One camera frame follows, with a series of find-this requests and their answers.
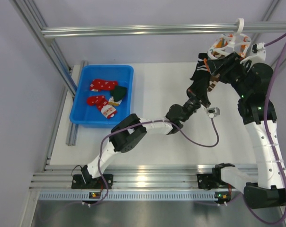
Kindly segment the white round clip hanger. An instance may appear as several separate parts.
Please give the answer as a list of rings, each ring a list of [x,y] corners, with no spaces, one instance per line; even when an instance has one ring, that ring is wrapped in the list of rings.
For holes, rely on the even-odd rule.
[[[246,57],[249,46],[251,45],[251,38],[242,33],[244,23],[243,18],[238,18],[235,32],[221,34],[220,38],[217,39],[207,51],[209,60],[222,59],[233,52],[236,52],[242,58]]]

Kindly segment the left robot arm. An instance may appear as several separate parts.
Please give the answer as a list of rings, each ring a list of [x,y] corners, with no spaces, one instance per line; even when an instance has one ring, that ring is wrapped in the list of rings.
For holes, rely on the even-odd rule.
[[[162,119],[147,120],[131,114],[115,126],[111,133],[101,142],[99,155],[90,163],[82,167],[82,182],[89,188],[98,184],[105,169],[119,154],[135,148],[146,134],[175,134],[183,127],[197,110],[209,107],[207,89],[210,78],[194,79],[187,89],[188,100],[184,105],[174,104]]]

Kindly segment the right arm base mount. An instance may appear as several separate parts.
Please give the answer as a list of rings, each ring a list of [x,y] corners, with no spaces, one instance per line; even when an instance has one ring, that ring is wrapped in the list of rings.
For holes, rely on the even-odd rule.
[[[199,189],[227,189],[228,184],[219,180],[213,174],[197,174],[197,183]]]

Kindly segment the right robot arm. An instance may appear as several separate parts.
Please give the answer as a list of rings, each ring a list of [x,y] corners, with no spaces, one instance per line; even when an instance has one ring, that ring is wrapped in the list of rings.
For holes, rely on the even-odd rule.
[[[211,81],[230,84],[240,97],[238,112],[250,136],[258,170],[253,178],[233,164],[217,164],[212,169],[214,185],[231,185],[251,209],[285,206],[286,169],[277,140],[277,115],[274,105],[265,103],[273,69],[260,62],[241,64],[235,52],[208,60],[206,65]]]

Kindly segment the orange clothes peg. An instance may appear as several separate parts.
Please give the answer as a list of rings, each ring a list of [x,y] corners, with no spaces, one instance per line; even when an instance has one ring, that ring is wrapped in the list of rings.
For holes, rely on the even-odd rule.
[[[205,65],[207,71],[210,72],[209,66],[208,66],[208,64],[207,64],[207,58],[204,58],[204,59],[203,59],[203,62],[204,62],[204,65]]]

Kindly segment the black striped sock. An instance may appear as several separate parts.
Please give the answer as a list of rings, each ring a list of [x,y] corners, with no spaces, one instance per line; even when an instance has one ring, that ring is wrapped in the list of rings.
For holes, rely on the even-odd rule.
[[[207,60],[207,58],[207,53],[198,54],[196,69],[193,73],[193,76],[190,78],[190,80],[193,81],[193,88],[196,90],[201,90],[205,93],[207,93],[211,76],[204,62],[204,60]]]

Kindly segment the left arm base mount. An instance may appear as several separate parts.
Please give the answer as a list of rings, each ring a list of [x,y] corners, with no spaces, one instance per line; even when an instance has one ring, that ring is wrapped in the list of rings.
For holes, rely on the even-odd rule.
[[[107,184],[108,188],[111,189],[113,185],[113,175],[105,174],[103,175]],[[81,174],[74,175],[72,178],[72,189],[106,189],[106,185],[101,177],[91,179],[87,183],[84,182],[83,177]]]

